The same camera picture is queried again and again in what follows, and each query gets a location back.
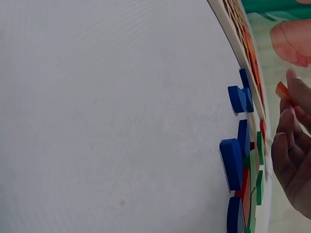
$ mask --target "blue block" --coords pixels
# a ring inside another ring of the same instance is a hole
[[[223,140],[219,148],[223,157],[230,190],[241,190],[243,163],[238,140],[235,138]]]
[[[245,221],[240,197],[231,197],[227,213],[227,233],[243,233]]]
[[[248,157],[251,150],[251,139],[247,120],[240,120],[239,122],[238,141],[242,156]]]
[[[249,84],[250,75],[246,69],[240,69],[240,77],[242,79],[243,87],[251,89]]]
[[[246,96],[238,86],[228,87],[232,108],[236,113],[246,112]]]
[[[248,113],[254,112],[253,97],[249,88],[243,88],[242,91],[246,97],[246,110]]]

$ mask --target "hand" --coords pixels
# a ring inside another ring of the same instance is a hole
[[[292,206],[311,219],[311,89],[295,71],[286,73],[288,90],[298,107],[280,102],[280,120],[271,148],[273,169]]]

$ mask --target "green puzzle piece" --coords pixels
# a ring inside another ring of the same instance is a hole
[[[263,171],[258,172],[257,181],[256,181],[256,190],[257,190],[257,205],[261,205],[262,196],[263,196]]]
[[[244,233],[255,233],[255,229],[256,229],[256,218],[253,222],[251,229],[245,229]]]
[[[257,132],[257,148],[259,153],[259,162],[260,165],[264,165],[264,142],[262,133],[259,131]]]
[[[256,216],[256,206],[257,206],[257,190],[255,188],[255,190],[252,192],[252,195],[251,195],[251,206],[250,206],[250,212],[249,212],[248,225],[246,227],[246,232],[252,231],[252,226],[254,225],[255,216]]]
[[[259,165],[256,164],[256,153],[252,150],[248,157],[243,158],[243,167],[247,167],[250,170],[251,175],[251,190],[253,191],[256,187],[256,178]]]

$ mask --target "wooden block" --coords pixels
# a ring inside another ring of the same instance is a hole
[[[276,86],[276,94],[281,99],[288,99],[290,102],[292,102],[293,106],[296,107],[297,103],[293,100],[290,92],[288,91],[287,87],[282,83],[279,82]]]
[[[251,142],[250,150],[254,150],[254,149],[255,149],[255,142]]]
[[[248,157],[250,152],[250,135],[247,120],[239,121],[238,141],[243,157]]]
[[[238,86],[228,87],[229,97],[235,113],[246,112],[246,96]]]
[[[227,233],[243,233],[245,229],[242,200],[231,197],[227,213]]]
[[[255,218],[251,228],[250,229],[245,229],[244,233],[255,233],[255,229],[256,229],[256,218]]]
[[[246,110],[248,113],[254,112],[253,97],[249,88],[243,88],[242,91],[246,97]]]
[[[255,154],[255,171],[256,171],[256,177],[258,175],[258,172],[259,172],[259,166],[260,166],[260,161],[259,161],[259,154],[257,151],[254,151],[254,154]]]
[[[256,153],[255,150],[252,150],[248,157],[243,158],[243,167],[247,167],[250,170],[251,177],[251,192],[256,187],[256,178],[257,178],[257,167],[256,165]]]
[[[244,88],[250,88],[249,80],[251,79],[249,77],[249,73],[246,69],[240,69],[240,77],[242,79],[243,87]]]
[[[246,227],[247,231],[251,230],[251,227],[254,225],[255,216],[256,216],[256,206],[257,206],[257,191],[256,188],[251,194],[251,207],[249,211],[248,224]]]
[[[267,146],[266,146],[266,123],[264,120],[261,120],[259,123],[260,126],[260,131],[262,132],[262,139],[263,139],[263,144],[264,144],[264,155],[267,154]]]
[[[263,196],[263,171],[260,170],[258,172],[257,181],[256,181],[256,190],[257,190],[257,205],[262,204],[262,196]]]
[[[235,138],[226,139],[221,141],[219,148],[223,157],[230,190],[240,190],[242,187],[243,165],[239,142]]]
[[[234,196],[242,199],[245,227],[247,227],[251,203],[251,177],[249,168],[243,168],[242,189],[236,191]]]
[[[262,133],[260,131],[257,132],[257,148],[258,148],[260,165],[264,165],[264,142],[263,142]]]

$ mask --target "wooden puzzle board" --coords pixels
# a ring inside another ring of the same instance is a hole
[[[242,5],[239,0],[208,0],[208,2],[222,25],[241,67],[246,68],[252,77],[251,90],[254,103],[258,109],[260,119],[265,121],[262,81],[255,48]]]

